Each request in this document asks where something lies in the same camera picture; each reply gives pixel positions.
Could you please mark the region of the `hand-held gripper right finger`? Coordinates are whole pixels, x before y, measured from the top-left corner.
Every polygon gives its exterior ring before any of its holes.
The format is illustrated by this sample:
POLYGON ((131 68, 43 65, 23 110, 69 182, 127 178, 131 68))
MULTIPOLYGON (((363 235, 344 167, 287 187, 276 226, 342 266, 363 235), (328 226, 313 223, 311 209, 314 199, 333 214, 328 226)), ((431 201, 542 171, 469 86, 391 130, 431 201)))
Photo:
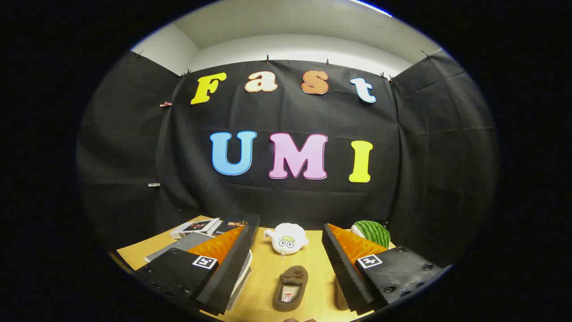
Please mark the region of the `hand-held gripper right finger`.
POLYGON ((357 314, 402 305, 450 270, 408 247, 387 249, 332 224, 324 224, 321 242, 349 309, 357 314))

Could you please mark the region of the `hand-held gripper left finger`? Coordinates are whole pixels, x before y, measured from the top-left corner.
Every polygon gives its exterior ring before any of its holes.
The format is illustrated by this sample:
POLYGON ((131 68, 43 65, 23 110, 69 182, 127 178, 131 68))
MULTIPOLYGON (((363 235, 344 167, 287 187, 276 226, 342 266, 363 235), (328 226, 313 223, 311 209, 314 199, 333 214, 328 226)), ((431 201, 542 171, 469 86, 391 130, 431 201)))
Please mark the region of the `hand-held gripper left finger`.
POLYGON ((224 314, 254 234, 254 227, 245 225, 190 249, 172 246, 134 277, 181 309, 224 314))

